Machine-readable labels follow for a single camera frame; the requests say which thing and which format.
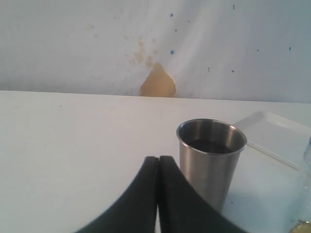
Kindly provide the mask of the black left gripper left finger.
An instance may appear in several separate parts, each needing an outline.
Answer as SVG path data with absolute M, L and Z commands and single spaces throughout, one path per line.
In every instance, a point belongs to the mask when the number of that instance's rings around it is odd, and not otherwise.
M 146 157 L 124 193 L 80 233 L 154 233 L 159 159 Z

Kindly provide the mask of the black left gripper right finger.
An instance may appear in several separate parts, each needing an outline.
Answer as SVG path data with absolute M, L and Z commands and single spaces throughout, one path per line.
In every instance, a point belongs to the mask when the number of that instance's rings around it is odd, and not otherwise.
M 162 233 L 244 232 L 199 196 L 171 156 L 160 156 L 158 185 Z

